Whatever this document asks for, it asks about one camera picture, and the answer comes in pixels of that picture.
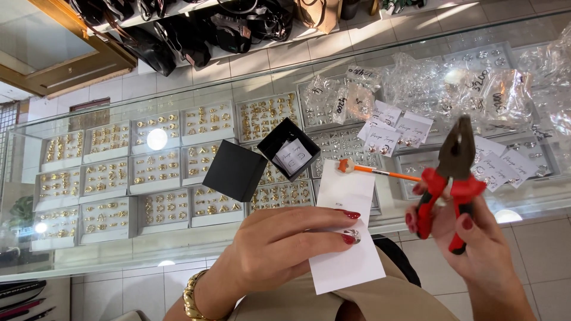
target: tan handbag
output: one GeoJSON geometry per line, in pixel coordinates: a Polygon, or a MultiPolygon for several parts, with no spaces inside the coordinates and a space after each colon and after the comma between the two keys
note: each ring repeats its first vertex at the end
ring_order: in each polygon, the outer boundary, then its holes
{"type": "Polygon", "coordinates": [[[340,0],[295,0],[297,18],[308,28],[328,34],[337,24],[340,0]]]}

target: black box lid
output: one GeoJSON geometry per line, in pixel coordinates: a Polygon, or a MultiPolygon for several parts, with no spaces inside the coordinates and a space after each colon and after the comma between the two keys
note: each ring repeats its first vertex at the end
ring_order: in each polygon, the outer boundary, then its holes
{"type": "Polygon", "coordinates": [[[284,119],[279,125],[274,128],[262,141],[258,144],[258,150],[264,154],[264,156],[270,160],[272,164],[290,181],[293,182],[298,178],[304,170],[306,170],[311,164],[320,156],[321,149],[317,146],[311,138],[309,138],[299,127],[297,127],[289,118],[284,119]],[[289,175],[288,172],[282,168],[280,165],[273,162],[276,153],[281,149],[286,141],[293,142],[296,138],[299,138],[300,143],[305,147],[305,149],[311,154],[311,159],[305,163],[300,169],[297,170],[293,175],[289,175]]]}
{"type": "Polygon", "coordinates": [[[267,163],[258,153],[222,141],[202,185],[247,203],[252,200],[267,163]]]}

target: glass display case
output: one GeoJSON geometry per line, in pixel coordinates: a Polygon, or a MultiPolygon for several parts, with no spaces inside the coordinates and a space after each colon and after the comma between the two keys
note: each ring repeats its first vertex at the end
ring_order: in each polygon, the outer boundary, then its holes
{"type": "MultiPolygon", "coordinates": [[[[14,151],[5,153],[11,159],[2,160],[0,282],[219,254],[251,211],[314,205],[322,161],[341,155],[333,151],[335,144],[347,143],[338,151],[357,163],[419,176],[437,164],[446,119],[434,119],[419,148],[399,148],[391,158],[369,155],[356,137],[363,121],[349,116],[343,125],[310,120],[300,99],[308,82],[317,74],[342,79],[350,64],[390,71],[394,65],[388,57],[398,51],[414,59],[464,61],[466,69],[474,68],[471,61],[478,55],[490,55],[482,58],[517,69],[528,49],[555,41],[565,25],[560,14],[502,22],[18,125],[7,144],[14,151]],[[222,139],[257,152],[254,142],[285,117],[321,147],[321,158],[303,177],[281,182],[269,165],[255,203],[240,203],[200,185],[222,139]]],[[[384,83],[375,98],[382,101],[391,85],[384,83]]],[[[532,91],[551,86],[556,84],[540,83],[532,91]]],[[[564,140],[538,129],[549,115],[536,107],[528,127],[478,129],[537,165],[519,188],[506,184],[484,193],[493,213],[512,210],[532,218],[571,206],[571,150],[564,140]]],[[[376,178],[371,234],[407,229],[404,209],[417,199],[411,188],[401,179],[376,178]]]]}

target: white card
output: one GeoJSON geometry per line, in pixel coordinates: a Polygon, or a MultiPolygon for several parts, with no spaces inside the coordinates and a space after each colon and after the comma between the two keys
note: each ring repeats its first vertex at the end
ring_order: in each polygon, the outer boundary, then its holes
{"type": "Polygon", "coordinates": [[[483,157],[478,164],[472,166],[471,171],[475,176],[479,175],[478,179],[480,180],[488,178],[487,188],[492,192],[510,179],[517,179],[519,177],[517,172],[514,171],[510,165],[494,153],[483,157]]]}
{"type": "Polygon", "coordinates": [[[422,140],[422,143],[426,143],[428,134],[430,134],[430,127],[432,127],[432,123],[434,122],[434,120],[432,120],[430,118],[422,117],[421,115],[417,115],[417,114],[412,113],[410,111],[406,111],[404,113],[403,117],[408,118],[408,119],[412,119],[413,121],[417,121],[417,122],[421,122],[421,123],[425,123],[427,125],[430,125],[428,127],[427,134],[423,137],[423,140],[422,140]]]}
{"type": "Polygon", "coordinates": [[[379,128],[390,130],[390,131],[396,131],[396,129],[394,127],[391,127],[391,126],[387,125],[386,123],[380,122],[378,119],[371,118],[365,122],[365,125],[363,125],[363,127],[361,128],[361,130],[357,134],[357,138],[360,138],[361,140],[366,141],[367,136],[369,135],[369,130],[371,130],[371,127],[379,127],[379,128]]]}
{"type": "Polygon", "coordinates": [[[394,126],[401,112],[402,110],[400,108],[385,104],[381,101],[375,101],[373,117],[385,122],[389,126],[394,126]]]}
{"type": "Polygon", "coordinates": [[[289,144],[284,144],[282,149],[276,153],[274,162],[278,161],[291,176],[310,159],[311,154],[305,149],[303,144],[299,141],[299,138],[297,138],[289,144]]]}
{"type": "Polygon", "coordinates": [[[488,156],[489,153],[494,153],[498,156],[502,156],[505,150],[504,145],[492,142],[481,136],[474,136],[474,143],[476,144],[476,155],[482,154],[488,156]]]}
{"type": "Polygon", "coordinates": [[[519,175],[515,183],[512,183],[512,186],[515,188],[522,185],[526,179],[534,176],[537,171],[537,166],[531,160],[525,158],[513,149],[505,153],[501,159],[510,165],[519,175]]]}
{"type": "Polygon", "coordinates": [[[403,135],[403,139],[412,140],[412,147],[418,148],[420,143],[430,132],[431,125],[415,121],[410,118],[400,118],[396,123],[396,131],[403,135]]]}
{"type": "MultiPolygon", "coordinates": [[[[371,212],[375,174],[337,170],[339,162],[326,159],[317,196],[317,206],[343,208],[361,213],[351,229],[357,230],[361,242],[340,253],[318,255],[309,259],[316,294],[327,293],[384,278],[383,264],[367,229],[371,212]]],[[[332,230],[343,232],[346,229],[332,230]]]]}
{"type": "Polygon", "coordinates": [[[391,157],[400,136],[401,134],[395,131],[382,129],[380,127],[371,127],[369,135],[365,139],[365,148],[368,146],[375,146],[377,150],[385,148],[387,152],[381,155],[391,157]]]}

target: gold bracelet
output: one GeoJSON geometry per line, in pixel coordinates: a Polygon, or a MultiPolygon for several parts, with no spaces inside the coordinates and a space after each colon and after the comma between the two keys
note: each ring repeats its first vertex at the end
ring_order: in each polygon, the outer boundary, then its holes
{"type": "Polygon", "coordinates": [[[184,291],[182,292],[182,298],[184,299],[184,313],[186,313],[192,321],[213,321],[200,314],[196,308],[196,303],[194,303],[194,287],[196,285],[196,281],[198,281],[198,279],[207,271],[208,270],[202,270],[188,279],[186,288],[184,288],[184,291]]]}

